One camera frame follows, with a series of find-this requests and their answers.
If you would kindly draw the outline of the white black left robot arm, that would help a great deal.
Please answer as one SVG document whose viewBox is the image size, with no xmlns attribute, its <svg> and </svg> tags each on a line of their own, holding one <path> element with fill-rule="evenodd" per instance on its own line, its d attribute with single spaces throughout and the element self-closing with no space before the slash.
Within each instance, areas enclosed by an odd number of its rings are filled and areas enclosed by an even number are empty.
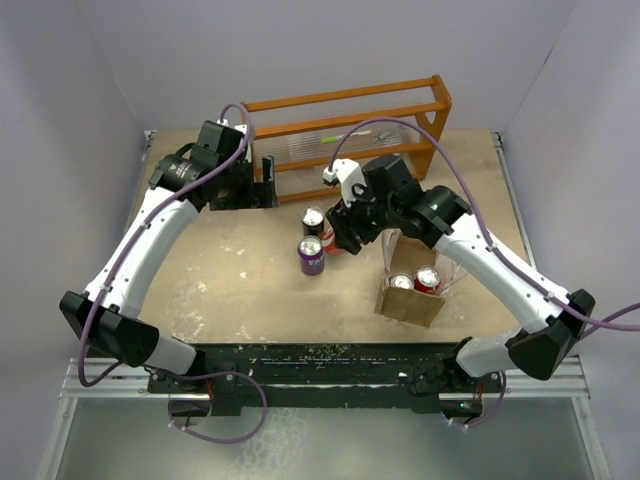
<svg viewBox="0 0 640 480">
<path fill-rule="evenodd" d="M 253 129 L 206 121 L 196 141 L 165 156 L 149 180 L 139 212 L 100 273 L 80 293 L 68 291 L 60 310 L 89 349 L 131 367 L 169 371 L 184 392 L 202 387 L 204 356 L 194 346 L 140 320 L 150 285 L 177 238 L 205 207 L 270 208 L 272 178 L 254 179 Z"/>
</svg>

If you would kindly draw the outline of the brown canvas tote bag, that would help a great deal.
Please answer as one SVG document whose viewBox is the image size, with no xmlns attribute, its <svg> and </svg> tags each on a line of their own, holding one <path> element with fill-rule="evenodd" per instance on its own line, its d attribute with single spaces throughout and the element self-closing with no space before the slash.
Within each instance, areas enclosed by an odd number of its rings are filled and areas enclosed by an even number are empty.
<svg viewBox="0 0 640 480">
<path fill-rule="evenodd" d="M 429 328 L 444 306 L 450 287 L 460 277 L 458 264 L 419 240 L 403 236 L 399 230 L 385 231 L 381 247 L 384 270 L 374 311 L 399 322 Z M 389 286 L 390 276 L 406 273 L 414 279 L 416 270 L 424 265 L 434 266 L 441 276 L 437 295 Z"/>
</svg>

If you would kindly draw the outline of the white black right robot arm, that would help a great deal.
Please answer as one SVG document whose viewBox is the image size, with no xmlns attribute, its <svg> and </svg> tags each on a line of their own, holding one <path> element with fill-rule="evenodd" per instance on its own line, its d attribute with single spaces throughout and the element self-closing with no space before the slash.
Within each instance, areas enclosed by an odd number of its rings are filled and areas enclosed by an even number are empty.
<svg viewBox="0 0 640 480">
<path fill-rule="evenodd" d="M 467 391 L 480 377 L 509 369 L 547 380 L 582 336 L 578 317 L 591 315 L 591 294 L 547 279 L 537 291 L 521 276 L 538 272 L 495 236 L 484 238 L 462 197 L 444 185 L 423 189 L 401 157 L 384 155 L 366 165 L 337 160 L 322 177 L 340 189 L 340 200 L 326 213 L 340 249 L 356 255 L 383 231 L 398 229 L 462 266 L 518 321 L 512 331 L 459 343 L 444 369 L 452 389 Z"/>
</svg>

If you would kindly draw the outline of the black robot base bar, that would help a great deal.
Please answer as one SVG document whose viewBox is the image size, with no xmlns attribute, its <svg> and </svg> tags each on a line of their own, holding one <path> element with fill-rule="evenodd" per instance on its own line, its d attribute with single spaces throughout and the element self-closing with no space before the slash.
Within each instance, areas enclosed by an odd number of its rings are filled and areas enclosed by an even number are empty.
<svg viewBox="0 0 640 480">
<path fill-rule="evenodd" d="M 468 377 L 453 343 L 199 344 L 189 380 L 154 373 L 149 389 L 193 400 L 213 416 L 244 407 L 408 409 L 477 417 L 497 394 L 497 372 Z"/>
</svg>

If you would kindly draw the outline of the black beverage can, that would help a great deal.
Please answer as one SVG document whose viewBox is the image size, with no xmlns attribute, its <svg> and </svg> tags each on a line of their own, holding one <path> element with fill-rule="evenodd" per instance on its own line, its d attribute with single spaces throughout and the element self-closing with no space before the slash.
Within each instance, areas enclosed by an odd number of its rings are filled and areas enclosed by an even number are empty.
<svg viewBox="0 0 640 480">
<path fill-rule="evenodd" d="M 320 238 L 325 231 L 325 216 L 319 207 L 307 207 L 301 215 L 304 236 Z"/>
</svg>

